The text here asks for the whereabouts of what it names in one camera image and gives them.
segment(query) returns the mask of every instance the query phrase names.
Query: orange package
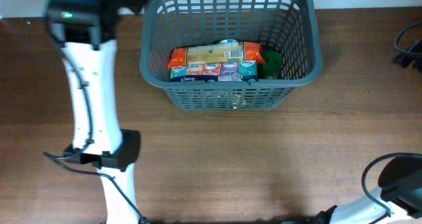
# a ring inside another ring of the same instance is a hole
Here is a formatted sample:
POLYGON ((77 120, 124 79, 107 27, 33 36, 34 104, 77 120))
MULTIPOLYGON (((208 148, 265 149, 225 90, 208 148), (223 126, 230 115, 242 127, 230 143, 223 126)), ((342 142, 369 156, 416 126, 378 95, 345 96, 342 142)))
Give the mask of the orange package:
POLYGON ((256 61, 265 64, 261 57, 263 48, 259 43, 231 42, 198 47, 174 49, 168 63, 168 69, 192 64, 233 63, 256 61))

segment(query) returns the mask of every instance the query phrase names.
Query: barcode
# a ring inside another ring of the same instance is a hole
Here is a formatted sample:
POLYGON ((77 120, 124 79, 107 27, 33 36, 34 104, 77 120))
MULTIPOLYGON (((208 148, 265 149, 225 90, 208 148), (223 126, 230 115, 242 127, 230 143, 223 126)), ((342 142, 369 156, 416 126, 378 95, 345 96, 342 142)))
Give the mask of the barcode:
POLYGON ((229 59, 232 58, 243 58, 243 50, 235 50, 229 52, 229 59))

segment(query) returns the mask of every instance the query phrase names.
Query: brown wooden surface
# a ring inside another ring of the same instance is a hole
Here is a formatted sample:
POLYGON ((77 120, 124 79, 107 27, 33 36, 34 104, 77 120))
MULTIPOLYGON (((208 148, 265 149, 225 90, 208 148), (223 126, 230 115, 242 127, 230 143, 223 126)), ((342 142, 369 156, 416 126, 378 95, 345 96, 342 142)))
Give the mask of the brown wooden surface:
MULTIPOLYGON (((361 173, 374 158, 421 152, 422 74, 390 64, 394 38, 421 15, 421 8, 317 11, 322 76, 279 108, 255 112, 177 109, 139 73, 142 18, 125 18, 116 99, 121 127, 142 133, 141 212, 164 221, 247 221, 314 215, 363 195, 361 173)), ((41 20, 3 19, 0 223, 105 221, 100 180, 42 156, 60 154, 72 135, 67 78, 41 20)), ((371 172, 371 188, 381 169, 371 172)))

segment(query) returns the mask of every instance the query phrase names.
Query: wire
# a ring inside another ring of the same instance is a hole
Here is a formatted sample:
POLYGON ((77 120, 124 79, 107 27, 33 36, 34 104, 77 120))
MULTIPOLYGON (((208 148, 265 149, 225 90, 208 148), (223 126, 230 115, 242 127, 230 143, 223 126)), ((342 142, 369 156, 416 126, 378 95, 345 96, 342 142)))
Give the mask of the wire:
POLYGON ((411 55, 411 56, 422 56, 422 53, 415 53, 415 52, 410 52, 410 51, 405 51, 403 49, 400 49, 398 47, 398 42, 399 40, 402 38, 402 36, 409 31, 412 28, 415 28, 416 26, 422 26, 422 22, 417 22, 415 24, 411 24, 410 26, 406 27, 404 30, 402 30, 400 32, 400 34, 398 34, 396 41, 394 41, 394 49, 396 49, 397 51, 399 51, 400 53, 403 53, 405 55, 411 55))
POLYGON ((107 174, 104 174, 104 173, 91 172, 91 171, 81 171, 81 170, 73 169, 73 168, 66 166, 62 162, 60 162, 61 160, 67 160, 67 159, 76 157, 78 155, 81 155, 84 152, 84 150, 86 150, 88 148, 89 145, 94 143, 94 141, 92 139, 94 125, 93 125, 93 122, 92 122, 92 111, 91 111, 91 105, 90 105, 88 90, 86 89, 88 84, 83 80, 83 77, 82 77, 81 73, 79 72, 79 70, 77 69, 77 67, 75 66, 75 64, 67 57, 67 55, 60 48, 60 46, 59 46, 60 41, 49 30, 48 18, 47 17, 44 17, 44 28, 47 32, 47 35, 53 40, 53 45, 58 50, 60 56, 62 56, 62 58, 64 58, 64 60, 66 60, 69 63, 69 65, 72 68, 72 71, 76 74, 76 79, 78 80, 79 89, 82 90, 82 93, 84 95, 84 101, 85 101, 85 105, 86 105, 86 113, 88 115, 88 138, 86 139, 85 145, 83 145, 82 149, 80 149, 79 151, 77 151, 76 153, 74 153, 72 155, 69 155, 69 156, 66 156, 66 157, 61 157, 61 156, 51 155, 47 152, 44 152, 43 155, 45 155, 47 158, 52 160, 52 162, 54 162, 56 165, 66 169, 70 172, 83 174, 83 175, 94 175, 94 176, 98 176, 98 177, 107 178, 109 181, 111 181, 111 183, 114 185, 114 187, 120 193, 120 195, 125 199, 125 201, 128 203, 128 205, 130 205, 130 207, 132 207, 133 210, 138 214, 139 219, 140 219, 140 223, 141 224, 149 224, 150 223, 149 220, 140 213, 138 208, 129 200, 129 198, 126 196, 126 194, 120 189, 119 185, 115 182, 114 177, 111 177, 110 175, 107 175, 107 174))
POLYGON ((384 218, 386 218, 386 217, 391 217, 391 214, 392 214, 392 212, 391 212, 391 209, 387 206, 387 205, 385 205, 385 204, 383 204, 382 202, 380 202, 380 201, 378 201, 376 198, 374 198, 374 196, 372 196, 370 193, 369 193, 369 191, 368 191, 368 188, 367 188, 367 185, 366 185, 366 178, 367 178, 367 175, 368 175, 368 172, 369 172, 369 170, 374 166, 374 165, 376 165, 378 162, 380 162, 380 161, 384 161, 385 159, 390 159, 390 158, 395 158, 395 157, 408 157, 408 158, 417 158, 417 159, 422 159, 422 154, 413 154, 413 153, 405 153, 405 152, 399 152, 399 153, 393 153, 393 154, 387 154, 387 155, 383 155, 383 156, 381 156, 381 157, 378 157, 378 158, 376 158, 375 160, 373 160, 366 168, 365 168, 365 170, 363 171, 363 174, 362 174, 362 188, 363 188, 363 191, 364 191, 364 193, 366 194, 366 196, 370 199, 370 200, 372 200, 374 203, 376 203, 376 204, 378 204, 378 205, 380 205, 381 207, 383 207, 384 209, 385 209, 385 211, 386 211, 386 213, 384 214, 384 216, 382 216, 382 217, 380 217, 380 219, 377 219, 376 221, 378 222, 378 221, 380 221, 380 220, 382 220, 382 219, 384 219, 384 218))

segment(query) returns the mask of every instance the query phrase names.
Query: wood grain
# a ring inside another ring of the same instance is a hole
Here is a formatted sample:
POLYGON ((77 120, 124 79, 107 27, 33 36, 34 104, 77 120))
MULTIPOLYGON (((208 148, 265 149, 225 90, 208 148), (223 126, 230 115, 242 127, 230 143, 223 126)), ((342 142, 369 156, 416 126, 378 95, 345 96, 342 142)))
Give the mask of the wood grain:
MULTIPOLYGON (((117 110, 123 128, 142 133, 135 186, 145 216, 213 222, 314 215, 363 195, 361 173, 374 158, 421 152, 422 74, 390 60, 394 38, 420 20, 422 8, 316 14, 322 76, 278 108, 253 112, 177 109, 139 73, 142 17, 124 18, 117 110)), ((40 19, 0 21, 0 70, 0 223, 105 221, 100 180, 42 157, 72 140, 73 114, 61 59, 40 19)), ((371 172, 370 187, 382 166, 371 172)))

